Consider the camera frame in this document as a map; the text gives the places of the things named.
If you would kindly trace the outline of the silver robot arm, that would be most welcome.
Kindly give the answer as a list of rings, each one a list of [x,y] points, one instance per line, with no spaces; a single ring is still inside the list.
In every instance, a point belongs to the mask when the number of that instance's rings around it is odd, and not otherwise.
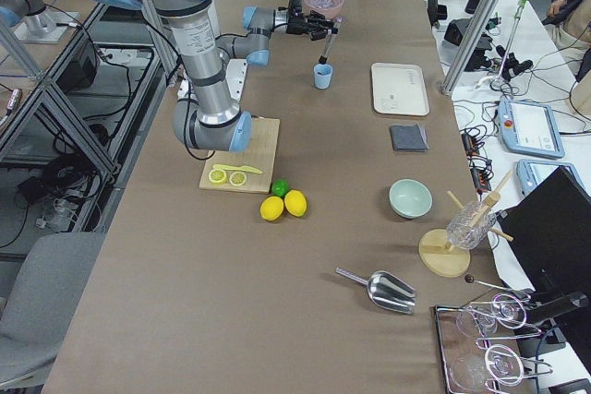
[[[243,35],[218,34],[213,0],[94,0],[109,6],[139,10],[147,1],[171,28],[190,92],[178,101],[174,113],[177,139],[189,149],[240,152],[251,138],[251,115],[231,95],[226,65],[243,59],[250,65],[269,61],[269,41],[275,31],[307,34],[311,40],[330,39],[336,23],[313,11],[304,13],[302,0],[286,7],[245,8]]]

